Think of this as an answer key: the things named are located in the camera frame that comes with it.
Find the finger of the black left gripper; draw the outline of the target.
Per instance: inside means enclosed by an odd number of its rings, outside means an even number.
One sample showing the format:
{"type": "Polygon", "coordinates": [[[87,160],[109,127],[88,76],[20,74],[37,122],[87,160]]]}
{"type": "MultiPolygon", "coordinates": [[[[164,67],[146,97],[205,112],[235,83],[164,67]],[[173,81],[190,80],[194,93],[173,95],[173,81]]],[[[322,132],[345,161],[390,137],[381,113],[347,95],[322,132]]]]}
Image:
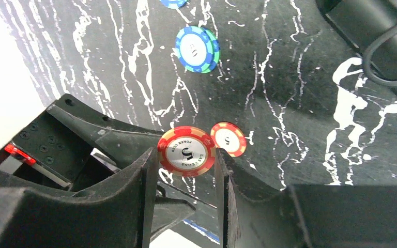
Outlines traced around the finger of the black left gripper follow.
{"type": "Polygon", "coordinates": [[[157,191],[150,241],[154,241],[164,231],[179,224],[195,212],[196,208],[187,200],[169,198],[161,191],[157,191]]]}

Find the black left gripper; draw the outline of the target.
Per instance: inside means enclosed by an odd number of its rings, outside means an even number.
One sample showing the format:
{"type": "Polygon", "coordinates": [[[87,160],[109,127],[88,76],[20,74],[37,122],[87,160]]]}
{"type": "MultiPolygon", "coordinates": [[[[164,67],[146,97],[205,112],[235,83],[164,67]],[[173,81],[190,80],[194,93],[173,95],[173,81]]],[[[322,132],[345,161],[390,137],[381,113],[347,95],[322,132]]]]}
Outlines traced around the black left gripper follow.
{"type": "Polygon", "coordinates": [[[93,184],[93,147],[123,169],[163,132],[104,115],[64,94],[33,119],[18,104],[0,118],[0,187],[39,184],[77,192],[93,184]]]}

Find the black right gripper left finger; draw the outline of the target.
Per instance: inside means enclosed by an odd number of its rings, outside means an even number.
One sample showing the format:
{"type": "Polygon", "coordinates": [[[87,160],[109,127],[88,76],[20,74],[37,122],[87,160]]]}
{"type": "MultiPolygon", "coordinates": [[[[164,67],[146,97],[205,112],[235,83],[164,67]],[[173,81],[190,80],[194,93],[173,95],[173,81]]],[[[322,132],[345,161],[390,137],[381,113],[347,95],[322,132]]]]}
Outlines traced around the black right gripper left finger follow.
{"type": "Polygon", "coordinates": [[[157,153],[76,193],[0,171],[0,247],[149,247],[157,153]]]}

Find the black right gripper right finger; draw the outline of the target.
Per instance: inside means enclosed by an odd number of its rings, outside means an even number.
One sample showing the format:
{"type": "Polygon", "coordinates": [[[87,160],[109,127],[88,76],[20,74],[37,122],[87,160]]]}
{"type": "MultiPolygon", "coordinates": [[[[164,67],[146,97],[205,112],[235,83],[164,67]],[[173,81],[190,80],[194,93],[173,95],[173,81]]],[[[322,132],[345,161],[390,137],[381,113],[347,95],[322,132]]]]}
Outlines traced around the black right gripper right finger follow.
{"type": "Polygon", "coordinates": [[[276,190],[216,150],[221,247],[397,247],[397,186],[276,190]]]}

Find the red five chip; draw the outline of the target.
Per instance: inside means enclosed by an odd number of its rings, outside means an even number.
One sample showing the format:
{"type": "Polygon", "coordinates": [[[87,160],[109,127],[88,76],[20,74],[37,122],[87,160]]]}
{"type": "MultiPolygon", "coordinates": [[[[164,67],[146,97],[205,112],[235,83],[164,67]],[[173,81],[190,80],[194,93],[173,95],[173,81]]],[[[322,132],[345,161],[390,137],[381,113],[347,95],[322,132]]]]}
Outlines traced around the red five chip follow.
{"type": "Polygon", "coordinates": [[[226,150],[231,157],[239,157],[246,150],[246,138],[233,123],[222,121],[215,124],[211,128],[210,136],[215,146],[226,150]]]}
{"type": "Polygon", "coordinates": [[[157,149],[162,167],[184,177],[206,173],[216,159],[216,147],[210,135],[192,126],[168,130],[159,139],[157,149]]]}

